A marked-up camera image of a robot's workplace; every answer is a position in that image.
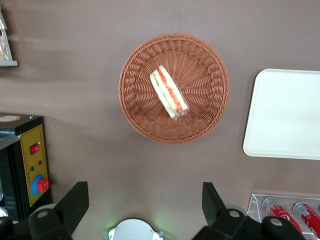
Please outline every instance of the soda can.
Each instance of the soda can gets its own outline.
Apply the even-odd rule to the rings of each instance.
[[[320,216],[309,204],[298,202],[293,206],[293,212],[303,220],[318,238],[320,238]]]
[[[302,230],[299,224],[294,218],[280,205],[277,198],[267,197],[263,202],[262,206],[270,216],[281,217],[290,221],[295,228],[302,234]]]

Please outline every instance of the plastic wrap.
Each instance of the plastic wrap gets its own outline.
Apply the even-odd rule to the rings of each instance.
[[[9,60],[8,52],[6,49],[4,36],[2,36],[2,34],[0,34],[0,61],[6,61],[6,60]]]
[[[171,78],[164,66],[150,74],[151,83],[169,116],[177,120],[188,114],[189,105],[177,83]]]

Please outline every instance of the white cutting board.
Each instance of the white cutting board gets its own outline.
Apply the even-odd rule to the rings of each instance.
[[[265,69],[256,76],[243,150],[320,160],[320,71]]]

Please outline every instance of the round white device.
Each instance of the round white device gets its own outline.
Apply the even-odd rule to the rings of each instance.
[[[124,220],[108,233],[110,240],[163,240],[163,233],[156,232],[152,227],[136,218]]]

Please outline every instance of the wicker basket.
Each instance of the wicker basket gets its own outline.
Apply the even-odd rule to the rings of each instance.
[[[177,82],[190,110],[170,118],[150,81],[163,65]],[[185,33],[152,37],[129,56],[119,81],[125,117],[145,137],[182,144],[208,133],[221,119],[229,100],[230,80],[219,54],[206,42]]]

